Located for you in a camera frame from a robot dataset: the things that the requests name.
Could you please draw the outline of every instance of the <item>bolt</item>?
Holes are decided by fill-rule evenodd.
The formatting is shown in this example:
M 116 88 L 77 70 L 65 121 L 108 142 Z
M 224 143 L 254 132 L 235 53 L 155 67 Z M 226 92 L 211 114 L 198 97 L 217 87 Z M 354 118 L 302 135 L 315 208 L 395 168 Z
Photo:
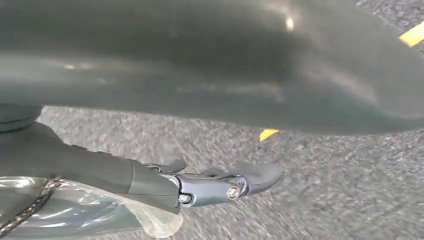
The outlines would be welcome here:
M 226 197 L 228 200 L 236 200 L 239 197 L 239 194 L 240 189 L 236 185 L 232 185 L 226 190 Z
M 180 194 L 178 196 L 178 202 L 182 204 L 188 204 L 191 200 L 192 200 L 192 197 L 190 195 Z

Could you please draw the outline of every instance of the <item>metal clamp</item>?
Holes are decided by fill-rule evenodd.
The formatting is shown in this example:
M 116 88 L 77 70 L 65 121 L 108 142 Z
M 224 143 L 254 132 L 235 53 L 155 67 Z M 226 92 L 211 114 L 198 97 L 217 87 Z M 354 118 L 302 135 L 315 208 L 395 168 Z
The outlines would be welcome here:
M 263 192 L 282 177 L 275 164 L 240 164 L 225 172 L 212 167 L 200 174 L 161 172 L 179 188 L 178 208 L 195 208 L 234 201 L 239 197 Z

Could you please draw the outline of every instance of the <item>protective plastic film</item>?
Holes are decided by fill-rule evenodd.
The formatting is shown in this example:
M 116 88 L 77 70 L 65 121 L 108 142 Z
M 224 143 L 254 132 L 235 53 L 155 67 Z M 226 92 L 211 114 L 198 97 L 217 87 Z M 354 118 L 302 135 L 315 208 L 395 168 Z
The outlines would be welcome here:
M 44 178 L 0 177 L 0 225 L 26 208 L 40 193 Z M 81 239 L 135 233 L 172 236 L 183 218 L 79 182 L 62 180 L 47 204 L 10 233 L 8 239 Z

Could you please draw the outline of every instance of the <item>asphalt road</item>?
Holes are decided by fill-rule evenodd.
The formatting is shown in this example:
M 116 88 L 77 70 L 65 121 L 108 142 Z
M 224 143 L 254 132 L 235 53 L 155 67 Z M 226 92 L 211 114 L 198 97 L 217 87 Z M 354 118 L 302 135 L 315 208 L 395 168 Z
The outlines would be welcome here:
M 351 0 L 400 34 L 424 21 L 423 0 Z M 424 44 L 417 50 L 424 53 Z M 367 137 L 280 132 L 149 114 L 47 107 L 39 119 L 67 143 L 188 170 L 237 160 L 284 169 L 273 189 L 182 212 L 176 240 L 424 238 L 424 130 Z M 119 239 L 148 239 L 121 235 Z

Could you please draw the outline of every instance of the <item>yellow road marking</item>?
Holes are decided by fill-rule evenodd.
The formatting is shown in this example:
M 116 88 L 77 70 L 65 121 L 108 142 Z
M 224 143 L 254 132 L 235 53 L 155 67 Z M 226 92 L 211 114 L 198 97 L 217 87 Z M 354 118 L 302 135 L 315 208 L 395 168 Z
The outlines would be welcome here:
M 278 133 L 277 129 L 265 129 L 259 135 L 259 141 L 262 142 L 273 134 Z
M 424 21 L 399 37 L 406 45 L 413 47 L 424 40 Z
M 410 47 L 424 41 L 424 21 L 400 35 L 399 39 Z M 260 133 L 259 141 L 262 142 L 276 133 L 278 133 L 277 129 L 265 129 Z

